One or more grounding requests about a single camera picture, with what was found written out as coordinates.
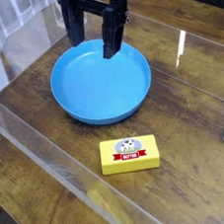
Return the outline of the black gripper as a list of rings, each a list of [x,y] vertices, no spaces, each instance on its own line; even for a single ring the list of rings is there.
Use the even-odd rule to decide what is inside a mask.
[[[103,57],[112,58],[121,49],[124,25],[126,23],[127,0],[58,0],[61,5],[64,26],[73,47],[85,37],[83,12],[103,15]]]

